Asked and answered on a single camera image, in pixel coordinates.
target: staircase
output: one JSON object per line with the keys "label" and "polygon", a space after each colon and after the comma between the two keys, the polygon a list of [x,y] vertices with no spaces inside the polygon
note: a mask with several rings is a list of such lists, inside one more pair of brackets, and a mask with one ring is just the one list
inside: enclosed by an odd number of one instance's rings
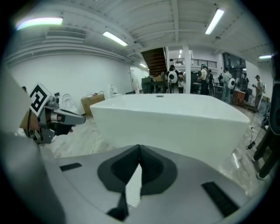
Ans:
{"label": "staircase", "polygon": [[163,48],[157,48],[141,53],[149,68],[150,75],[155,76],[166,72],[165,53]]}

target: white wall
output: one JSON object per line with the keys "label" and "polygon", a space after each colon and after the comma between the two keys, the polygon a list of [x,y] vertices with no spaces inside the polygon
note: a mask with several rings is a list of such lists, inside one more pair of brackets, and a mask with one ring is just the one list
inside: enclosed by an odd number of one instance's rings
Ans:
{"label": "white wall", "polygon": [[30,91],[40,82],[51,93],[70,94],[80,114],[83,96],[104,91],[113,84],[119,93],[132,91],[130,65],[89,55],[57,55],[27,60],[10,68],[20,86]]}
{"label": "white wall", "polygon": [[[215,77],[218,77],[219,74],[223,73],[223,57],[222,54],[212,54],[213,51],[210,50],[192,50],[194,59],[208,60],[217,62],[217,70],[212,69],[212,73]],[[169,58],[178,58],[179,50],[169,51]],[[200,68],[191,68],[191,71],[197,72]]]}
{"label": "white wall", "polygon": [[218,72],[214,72],[214,76],[218,76],[221,73],[223,73],[223,56],[222,54],[212,54],[213,51],[210,50],[193,50],[193,58],[194,59],[202,59],[202,60],[208,60],[208,61],[215,61],[217,62],[217,69]]}
{"label": "white wall", "polygon": [[248,87],[253,90],[253,95],[256,94],[256,89],[252,87],[252,84],[257,84],[255,76],[259,75],[261,77],[261,80],[266,84],[266,93],[264,93],[263,95],[271,98],[273,88],[272,64],[261,63],[257,67],[252,63],[246,61],[246,73],[247,78],[249,79]]}
{"label": "white wall", "polygon": [[137,92],[136,88],[142,90],[142,78],[149,76],[148,70],[143,70],[135,66],[130,66],[130,75],[132,88]]}

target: floor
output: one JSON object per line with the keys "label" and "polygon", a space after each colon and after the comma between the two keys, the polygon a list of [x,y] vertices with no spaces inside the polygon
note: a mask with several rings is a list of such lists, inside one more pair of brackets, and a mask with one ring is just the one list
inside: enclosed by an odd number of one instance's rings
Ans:
{"label": "floor", "polygon": [[[256,178],[256,173],[264,164],[261,158],[258,162],[252,163],[251,158],[256,151],[256,147],[246,150],[246,146],[250,144],[251,138],[256,139],[256,146],[265,134],[265,130],[261,129],[261,119],[252,112],[236,107],[242,113],[250,118],[250,126],[254,129],[247,129],[245,135],[239,142],[239,145],[232,154],[219,166],[219,171],[228,178],[239,184],[249,197],[268,188],[272,181],[272,174],[268,175],[264,181]],[[85,124],[78,125],[73,128],[73,133],[58,136],[55,141],[45,147],[50,148],[56,158],[80,156],[87,154],[95,154],[114,149],[104,141],[100,135],[93,118],[87,118]]]}

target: fluorescent light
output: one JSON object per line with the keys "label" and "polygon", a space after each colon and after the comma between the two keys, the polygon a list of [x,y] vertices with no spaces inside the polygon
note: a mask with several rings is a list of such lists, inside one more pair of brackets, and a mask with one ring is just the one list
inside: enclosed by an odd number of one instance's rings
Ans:
{"label": "fluorescent light", "polygon": [[268,59],[268,58],[271,58],[272,55],[263,55],[263,56],[260,56],[259,58],[260,59]]}
{"label": "fluorescent light", "polygon": [[205,34],[210,34],[214,30],[215,26],[218,24],[219,20],[221,19],[222,15],[224,14],[224,11],[221,9],[218,9],[208,27]]}
{"label": "fluorescent light", "polygon": [[109,33],[108,31],[106,31],[103,36],[108,37],[116,42],[118,42],[120,45],[122,46],[127,46],[127,43],[122,41],[120,38],[116,37],[115,35],[113,35],[112,33]]}
{"label": "fluorescent light", "polygon": [[29,26],[36,26],[36,25],[61,25],[62,18],[56,17],[44,17],[44,18],[36,18],[36,19],[29,19],[19,24],[17,30],[29,27]]}

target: white bathtub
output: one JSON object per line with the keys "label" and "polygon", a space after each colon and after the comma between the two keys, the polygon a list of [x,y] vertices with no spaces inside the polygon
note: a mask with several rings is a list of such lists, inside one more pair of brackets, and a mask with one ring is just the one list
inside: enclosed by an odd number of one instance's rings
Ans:
{"label": "white bathtub", "polygon": [[162,148],[213,168],[237,147],[249,118],[214,97],[195,94],[131,94],[90,106],[111,145]]}

